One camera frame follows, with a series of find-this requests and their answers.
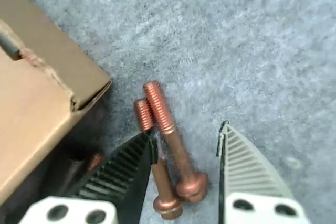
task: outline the copper bolt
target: copper bolt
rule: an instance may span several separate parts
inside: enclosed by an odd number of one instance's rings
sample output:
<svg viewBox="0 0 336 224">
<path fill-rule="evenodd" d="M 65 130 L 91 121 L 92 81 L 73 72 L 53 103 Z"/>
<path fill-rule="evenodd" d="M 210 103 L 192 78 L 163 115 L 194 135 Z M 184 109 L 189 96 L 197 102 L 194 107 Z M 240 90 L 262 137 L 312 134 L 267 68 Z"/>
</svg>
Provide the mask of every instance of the copper bolt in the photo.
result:
<svg viewBox="0 0 336 224">
<path fill-rule="evenodd" d="M 94 169 L 101 162 L 101 160 L 102 160 L 102 155 L 99 153 L 95 153 L 90 159 L 87 171 L 89 172 L 92 169 Z"/>
<path fill-rule="evenodd" d="M 138 116 L 139 128 L 141 131 L 147 131 L 154 127 L 154 118 L 147 99 L 139 99 L 134 102 L 134 109 Z"/>
<path fill-rule="evenodd" d="M 141 131 L 154 126 L 154 118 L 146 99 L 137 100 L 134 108 L 138 116 Z M 153 203 L 154 210 L 166 220 L 173 220 L 183 212 L 183 200 L 175 193 L 172 182 L 163 159 L 158 158 L 157 164 L 152 165 L 152 173 L 159 195 Z"/>
<path fill-rule="evenodd" d="M 159 83 L 151 81 L 143 88 L 181 177 L 176 188 L 177 194 L 189 202 L 202 201 L 207 193 L 207 175 L 195 171 Z"/>
</svg>

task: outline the cardboard box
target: cardboard box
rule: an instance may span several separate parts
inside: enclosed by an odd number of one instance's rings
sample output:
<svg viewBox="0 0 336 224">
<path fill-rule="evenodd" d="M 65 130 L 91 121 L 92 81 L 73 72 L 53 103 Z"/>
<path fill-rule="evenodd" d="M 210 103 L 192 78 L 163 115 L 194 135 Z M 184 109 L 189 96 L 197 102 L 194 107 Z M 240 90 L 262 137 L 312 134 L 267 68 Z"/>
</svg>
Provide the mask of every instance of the cardboard box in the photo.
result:
<svg viewBox="0 0 336 224">
<path fill-rule="evenodd" d="M 110 86 L 29 0 L 0 0 L 0 204 Z"/>
</svg>

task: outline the bolt head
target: bolt head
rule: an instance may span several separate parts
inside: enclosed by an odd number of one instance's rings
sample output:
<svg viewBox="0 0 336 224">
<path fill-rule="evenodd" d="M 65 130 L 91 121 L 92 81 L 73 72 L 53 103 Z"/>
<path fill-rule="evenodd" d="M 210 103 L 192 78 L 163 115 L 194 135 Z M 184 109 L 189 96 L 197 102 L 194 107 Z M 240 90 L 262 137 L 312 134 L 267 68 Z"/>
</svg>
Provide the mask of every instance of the bolt head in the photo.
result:
<svg viewBox="0 0 336 224">
<path fill-rule="evenodd" d="M 183 199 L 176 197 L 172 201 L 162 201 L 159 197 L 153 202 L 156 212 L 161 214 L 162 219 L 173 220 L 179 217 L 183 212 Z"/>
<path fill-rule="evenodd" d="M 197 173 L 195 180 L 182 180 L 177 184 L 177 194 L 186 201 L 196 203 L 202 201 L 207 194 L 207 175 Z"/>
</svg>

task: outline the bolt thread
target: bolt thread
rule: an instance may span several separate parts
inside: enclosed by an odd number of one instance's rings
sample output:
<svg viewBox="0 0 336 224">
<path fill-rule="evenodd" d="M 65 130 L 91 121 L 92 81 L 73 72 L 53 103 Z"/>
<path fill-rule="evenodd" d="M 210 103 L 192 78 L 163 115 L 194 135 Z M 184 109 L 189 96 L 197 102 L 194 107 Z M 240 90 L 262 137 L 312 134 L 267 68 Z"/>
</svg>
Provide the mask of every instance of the bolt thread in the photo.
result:
<svg viewBox="0 0 336 224">
<path fill-rule="evenodd" d="M 138 117 L 139 128 L 147 131 L 154 126 L 154 118 L 147 99 L 140 99 L 134 102 L 134 109 Z"/>
<path fill-rule="evenodd" d="M 143 88 L 162 133 L 169 131 L 175 125 L 175 122 L 165 102 L 159 83 L 151 81 L 146 83 Z"/>
</svg>

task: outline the box flap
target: box flap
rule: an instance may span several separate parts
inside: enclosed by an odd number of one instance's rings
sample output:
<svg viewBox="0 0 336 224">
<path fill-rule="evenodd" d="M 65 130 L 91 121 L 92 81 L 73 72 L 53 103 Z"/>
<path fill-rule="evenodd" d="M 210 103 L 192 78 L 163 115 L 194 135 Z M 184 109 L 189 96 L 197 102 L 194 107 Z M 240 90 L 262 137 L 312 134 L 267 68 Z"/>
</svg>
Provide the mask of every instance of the box flap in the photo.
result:
<svg viewBox="0 0 336 224">
<path fill-rule="evenodd" d="M 75 110 L 88 103 L 110 81 L 109 76 L 29 0 L 0 0 L 0 7 L 0 19 L 26 47 L 51 66 L 59 80 L 71 90 Z"/>
<path fill-rule="evenodd" d="M 71 94 L 0 47 L 0 203 L 58 143 Z"/>
</svg>

